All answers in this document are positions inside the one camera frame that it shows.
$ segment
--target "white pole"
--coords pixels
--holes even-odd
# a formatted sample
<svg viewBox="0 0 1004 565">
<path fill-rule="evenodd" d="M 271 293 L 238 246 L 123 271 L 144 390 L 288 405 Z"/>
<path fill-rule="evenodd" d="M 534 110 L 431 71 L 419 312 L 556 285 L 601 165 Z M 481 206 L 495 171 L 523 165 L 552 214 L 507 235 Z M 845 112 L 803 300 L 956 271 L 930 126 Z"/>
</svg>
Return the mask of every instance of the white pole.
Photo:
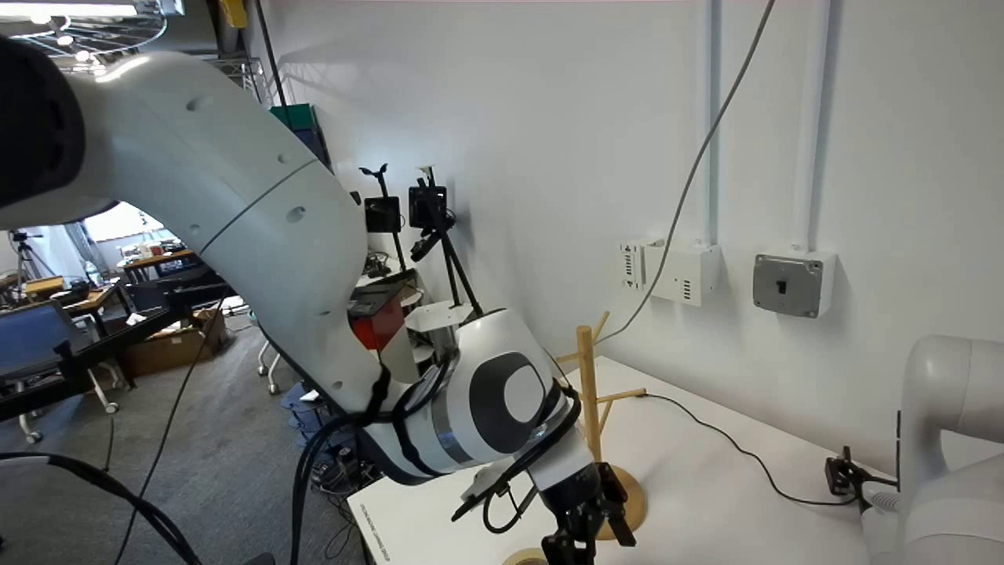
<svg viewBox="0 0 1004 565">
<path fill-rule="evenodd" d="M 819 202 L 819 157 L 821 119 L 831 75 L 834 0 L 814 0 L 814 30 L 807 52 L 803 119 L 794 161 L 794 250 L 815 253 L 815 202 Z"/>
<path fill-rule="evenodd" d="M 713 132 L 719 112 L 719 64 L 721 64 L 721 0 L 700 3 L 700 37 L 695 37 L 695 146 Z M 714 246 L 719 240 L 719 143 L 710 146 L 710 155 L 700 168 L 695 190 L 700 206 L 700 240 Z"/>
</svg>

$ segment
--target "metal pipe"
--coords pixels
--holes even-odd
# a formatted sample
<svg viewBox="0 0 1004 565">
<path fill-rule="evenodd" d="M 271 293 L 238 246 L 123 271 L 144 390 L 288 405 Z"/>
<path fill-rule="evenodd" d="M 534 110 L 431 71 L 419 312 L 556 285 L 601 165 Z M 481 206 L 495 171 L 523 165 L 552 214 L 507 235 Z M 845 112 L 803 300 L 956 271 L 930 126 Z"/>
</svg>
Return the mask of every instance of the metal pipe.
<svg viewBox="0 0 1004 565">
<path fill-rule="evenodd" d="M 275 83 L 279 103 L 288 107 L 288 103 L 286 103 L 283 75 L 279 75 L 279 64 L 275 64 L 275 52 L 272 52 L 271 22 L 262 19 L 261 0 L 253 0 L 253 14 L 258 14 L 261 37 L 262 37 L 262 53 L 266 53 L 271 71 L 272 71 L 272 83 Z"/>
<path fill-rule="evenodd" d="M 807 52 L 803 119 L 794 161 L 794 250 L 815 253 L 815 206 L 825 147 L 825 117 L 834 61 L 837 0 L 815 0 Z"/>
<path fill-rule="evenodd" d="M 713 132 L 719 117 L 719 71 L 721 71 L 721 0 L 700 3 L 695 37 L 695 146 Z M 719 240 L 719 143 L 710 146 L 700 171 L 700 240 L 714 246 Z"/>
</svg>

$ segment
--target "wall outlet box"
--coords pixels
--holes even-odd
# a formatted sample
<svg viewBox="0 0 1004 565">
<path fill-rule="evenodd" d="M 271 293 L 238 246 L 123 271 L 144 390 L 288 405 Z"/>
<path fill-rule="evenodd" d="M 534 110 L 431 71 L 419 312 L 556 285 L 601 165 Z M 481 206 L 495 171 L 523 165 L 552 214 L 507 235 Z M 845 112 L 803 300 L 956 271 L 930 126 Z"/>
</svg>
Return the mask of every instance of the wall outlet box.
<svg viewBox="0 0 1004 565">
<path fill-rule="evenodd" d="M 645 273 L 645 246 L 625 246 L 621 250 L 621 273 L 625 273 L 625 285 L 630 289 L 645 289 L 650 273 Z"/>
<path fill-rule="evenodd" d="M 785 316 L 825 316 L 834 271 L 834 256 L 755 256 L 752 306 Z"/>
<path fill-rule="evenodd" d="M 659 271 L 666 242 L 645 250 L 650 273 Z M 714 246 L 670 246 L 651 295 L 700 309 L 714 289 L 721 253 Z"/>
<path fill-rule="evenodd" d="M 659 273 L 666 242 L 625 246 L 625 285 L 650 289 Z M 721 253 L 714 246 L 673 246 L 666 259 L 655 300 L 704 306 L 719 280 Z"/>
</svg>

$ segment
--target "wire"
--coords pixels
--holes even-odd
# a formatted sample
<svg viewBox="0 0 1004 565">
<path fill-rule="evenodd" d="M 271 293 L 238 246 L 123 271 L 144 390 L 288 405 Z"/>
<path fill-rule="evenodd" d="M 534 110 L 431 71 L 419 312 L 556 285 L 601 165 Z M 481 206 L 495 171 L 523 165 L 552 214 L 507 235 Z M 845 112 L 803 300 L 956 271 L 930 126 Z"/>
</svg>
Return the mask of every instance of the wire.
<svg viewBox="0 0 1004 565">
<path fill-rule="evenodd" d="M 862 483 L 886 483 L 886 487 L 899 487 L 899 480 L 887 480 L 887 478 L 867 478 Z"/>
<path fill-rule="evenodd" d="M 902 412 L 898 412 L 898 452 L 895 452 L 895 458 L 898 458 L 898 489 L 899 489 L 899 483 L 902 483 Z"/>
<path fill-rule="evenodd" d="M 460 509 L 453 511 L 453 521 L 465 517 L 470 509 L 476 509 L 486 495 L 491 495 L 501 483 L 507 483 L 514 476 L 526 472 L 544 452 L 550 452 L 568 432 L 574 432 L 578 414 L 579 414 L 579 399 L 570 387 L 563 387 L 568 408 L 566 417 L 552 423 L 552 432 L 534 444 L 523 457 L 518 457 L 495 480 L 490 489 L 465 495 Z"/>
<path fill-rule="evenodd" d="M 283 79 L 279 79 L 275 52 L 272 52 L 271 22 L 262 19 L 261 0 L 253 0 L 253 14 L 258 14 L 258 22 L 261 22 L 261 37 L 262 37 L 262 52 L 271 56 L 271 71 L 272 71 L 272 83 L 275 83 L 275 90 L 279 90 L 279 103 L 288 107 L 286 103 L 286 88 L 283 88 Z"/>
<path fill-rule="evenodd" d="M 305 500 L 307 500 L 307 480 L 311 480 L 311 467 L 316 452 L 325 445 L 325 440 L 348 427 L 348 423 L 361 423 L 361 414 L 348 414 L 348 417 L 332 417 L 325 421 L 305 445 L 299 465 L 295 465 L 295 478 L 292 478 L 292 540 L 288 540 L 288 565 L 301 563 L 301 530 L 305 530 Z"/>
<path fill-rule="evenodd" d="M 180 393 L 177 393 L 177 403 L 168 405 L 168 414 L 167 414 L 167 423 L 163 423 L 163 434 L 160 434 L 153 462 L 151 462 L 151 467 L 147 467 L 147 478 L 144 478 L 139 495 L 147 495 L 147 487 L 151 487 L 151 480 L 153 480 L 153 476 L 157 476 L 157 465 L 160 465 L 167 438 L 168 438 L 168 432 L 171 432 L 171 423 L 177 423 L 177 414 L 180 414 L 180 405 L 182 405 L 185 390 L 189 390 L 189 383 L 190 383 L 190 375 L 194 375 L 194 369 L 198 369 L 198 357 L 204 356 L 207 345 L 211 345 L 211 333 L 201 335 L 198 351 L 194 351 L 194 357 L 189 360 L 189 371 L 185 371 L 185 378 L 182 378 L 182 387 L 180 387 Z M 120 565 L 123 557 L 124 557 L 124 547 L 130 547 L 130 540 L 132 540 L 132 528 L 134 528 L 134 509 L 132 509 L 132 515 L 130 515 L 130 524 L 124 524 L 124 533 L 123 533 L 123 544 L 120 544 L 120 554 L 116 554 L 116 565 Z"/>
<path fill-rule="evenodd" d="M 724 440 L 735 445 L 735 452 L 752 458 L 752 462 L 762 467 L 762 478 L 772 483 L 772 489 L 774 489 L 780 500 L 794 503 L 794 506 L 853 506 L 853 503 L 856 503 L 856 500 L 803 500 L 803 495 L 785 494 L 785 489 L 779 487 L 774 476 L 765 467 L 765 462 L 762 462 L 755 452 L 742 449 L 735 438 L 729 438 L 729 432 L 700 421 L 700 417 L 695 417 L 684 403 L 678 403 L 678 399 L 651 396 L 651 393 L 645 393 L 645 396 L 641 396 L 641 399 L 655 399 L 655 403 L 673 405 L 673 408 L 680 408 L 695 427 L 705 427 L 705 432 L 724 438 Z"/>
<path fill-rule="evenodd" d="M 185 565 L 198 565 L 201 559 L 194 557 L 190 544 L 185 540 L 185 533 L 157 509 L 151 506 L 144 495 L 134 495 L 132 489 L 124 489 L 116 478 L 105 476 L 99 467 L 91 467 L 77 458 L 66 458 L 55 452 L 0 452 L 0 462 L 45 462 L 50 467 L 70 472 L 77 480 L 124 500 L 132 506 L 132 511 L 139 511 L 177 554 Z"/>
<path fill-rule="evenodd" d="M 506 530 L 511 530 L 511 528 L 526 515 L 530 503 L 535 500 L 535 489 L 530 487 L 530 494 L 526 494 L 521 503 L 514 503 L 514 495 L 511 495 L 507 487 L 506 487 L 506 495 L 507 495 L 514 515 L 511 515 L 501 528 L 491 524 L 491 500 L 495 500 L 495 495 L 486 495 L 483 506 L 481 506 L 481 521 L 483 521 L 483 528 L 486 528 L 490 533 L 495 533 L 495 537 L 501 537 Z"/>
<path fill-rule="evenodd" d="M 678 199 L 678 207 L 673 207 L 670 223 L 669 223 L 669 234 L 666 234 L 666 250 L 663 250 L 663 259 L 659 259 L 659 271 L 655 271 L 645 295 L 638 301 L 638 309 L 630 312 L 630 316 L 626 316 L 617 330 L 598 335 L 596 345 L 598 345 L 598 342 L 609 342 L 609 339 L 616 339 L 616 335 L 621 335 L 621 333 L 626 333 L 626 330 L 633 326 L 638 313 L 650 306 L 650 300 L 651 300 L 651 293 L 655 293 L 655 285 L 659 285 L 659 280 L 663 280 L 663 271 L 666 271 L 666 262 L 669 262 L 669 250 L 670 250 L 670 240 L 673 240 L 673 234 L 678 234 L 678 223 L 680 223 L 686 194 L 691 194 L 691 190 L 694 190 L 695 171 L 700 171 L 705 151 L 713 147 L 713 143 L 714 143 L 714 135 L 719 135 L 719 126 L 721 126 L 721 119 L 724 119 L 735 95 L 739 90 L 739 84 L 742 84 L 742 79 L 746 79 L 746 71 L 749 71 L 749 64 L 752 64 L 752 53 L 755 53 L 755 47 L 760 47 L 760 37 L 762 37 L 765 22 L 772 19 L 772 14 L 774 14 L 774 0 L 765 3 L 762 15 L 760 15 L 760 25 L 755 25 L 755 35 L 752 35 L 752 41 L 749 41 L 749 52 L 746 52 L 746 56 L 742 56 L 742 66 L 739 66 L 739 73 L 735 75 L 735 83 L 730 83 L 730 88 L 729 88 L 719 112 L 714 112 L 714 122 L 713 122 L 710 135 L 700 143 L 700 151 L 695 151 L 695 157 L 694 157 L 694 165 L 691 165 L 684 192 L 680 192 L 680 199 Z"/>
</svg>

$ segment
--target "white robot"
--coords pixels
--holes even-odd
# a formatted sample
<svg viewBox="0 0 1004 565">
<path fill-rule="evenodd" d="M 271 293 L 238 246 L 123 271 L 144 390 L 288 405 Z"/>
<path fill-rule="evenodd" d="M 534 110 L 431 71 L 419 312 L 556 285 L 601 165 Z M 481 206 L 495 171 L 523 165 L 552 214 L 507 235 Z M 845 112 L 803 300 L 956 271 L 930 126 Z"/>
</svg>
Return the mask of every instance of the white robot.
<svg viewBox="0 0 1004 565">
<path fill-rule="evenodd" d="M 0 37 L 0 228 L 70 223 L 130 202 L 185 240 L 258 312 L 275 348 L 344 414 L 398 483 L 501 462 L 466 506 L 526 472 L 556 511 L 550 563 L 593 563 L 617 483 L 574 432 L 578 399 L 526 326 L 495 312 L 405 387 L 353 339 L 361 207 L 315 155 L 217 71 L 134 53 L 99 75 L 61 73 Z"/>
<path fill-rule="evenodd" d="M 899 494 L 862 515 L 872 565 L 1004 563 L 1004 457 L 951 472 L 942 434 L 1004 444 L 1004 342 L 927 335 L 902 383 Z"/>
</svg>

